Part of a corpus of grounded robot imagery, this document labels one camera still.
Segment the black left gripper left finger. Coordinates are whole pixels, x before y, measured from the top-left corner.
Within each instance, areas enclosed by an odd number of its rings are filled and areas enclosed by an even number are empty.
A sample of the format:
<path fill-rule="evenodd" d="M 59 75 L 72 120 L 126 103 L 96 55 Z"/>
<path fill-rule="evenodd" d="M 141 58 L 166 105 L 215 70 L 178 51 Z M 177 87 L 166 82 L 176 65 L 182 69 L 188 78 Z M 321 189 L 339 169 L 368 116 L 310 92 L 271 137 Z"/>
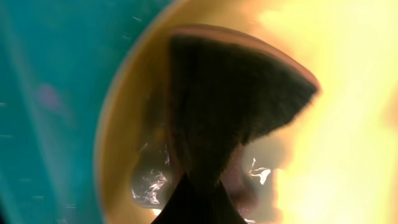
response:
<path fill-rule="evenodd" d="M 184 174 L 152 224 L 216 224 L 213 192 L 199 192 Z"/>

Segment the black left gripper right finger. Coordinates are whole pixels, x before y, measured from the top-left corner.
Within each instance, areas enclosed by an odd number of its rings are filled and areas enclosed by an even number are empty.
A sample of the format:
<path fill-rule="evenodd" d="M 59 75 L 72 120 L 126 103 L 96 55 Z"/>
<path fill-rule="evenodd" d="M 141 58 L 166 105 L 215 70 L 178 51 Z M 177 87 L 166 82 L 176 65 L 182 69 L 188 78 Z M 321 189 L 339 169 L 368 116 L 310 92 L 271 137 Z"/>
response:
<path fill-rule="evenodd" d="M 217 196 L 218 224 L 246 224 L 246 221 L 235 209 L 232 201 L 228 197 L 227 191 L 222 182 L 218 184 Z"/>

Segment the yellow plate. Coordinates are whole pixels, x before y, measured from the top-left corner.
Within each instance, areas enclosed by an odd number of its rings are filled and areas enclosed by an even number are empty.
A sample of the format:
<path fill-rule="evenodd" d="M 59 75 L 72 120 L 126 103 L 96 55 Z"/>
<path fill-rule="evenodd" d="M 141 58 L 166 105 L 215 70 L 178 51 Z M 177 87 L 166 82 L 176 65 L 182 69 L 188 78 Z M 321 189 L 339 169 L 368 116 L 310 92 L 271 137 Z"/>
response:
<path fill-rule="evenodd" d="M 96 188 L 105 223 L 150 223 L 145 201 L 170 187 L 160 171 L 165 42 L 187 23 L 239 30 L 309 69 L 319 94 L 290 126 L 251 144 L 243 169 L 258 187 L 249 223 L 397 222 L 396 1 L 174 1 L 115 75 L 98 122 Z"/>

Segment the green and orange sponge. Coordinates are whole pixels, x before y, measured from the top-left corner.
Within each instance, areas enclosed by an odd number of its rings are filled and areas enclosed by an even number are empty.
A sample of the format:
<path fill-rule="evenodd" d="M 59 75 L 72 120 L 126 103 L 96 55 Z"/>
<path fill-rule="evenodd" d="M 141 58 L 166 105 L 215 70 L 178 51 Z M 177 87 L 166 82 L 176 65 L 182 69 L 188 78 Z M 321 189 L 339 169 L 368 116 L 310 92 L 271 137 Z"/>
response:
<path fill-rule="evenodd" d="M 225 27 L 173 27 L 166 52 L 171 147 L 199 192 L 219 184 L 240 146 L 289 124 L 320 89 L 287 54 Z"/>

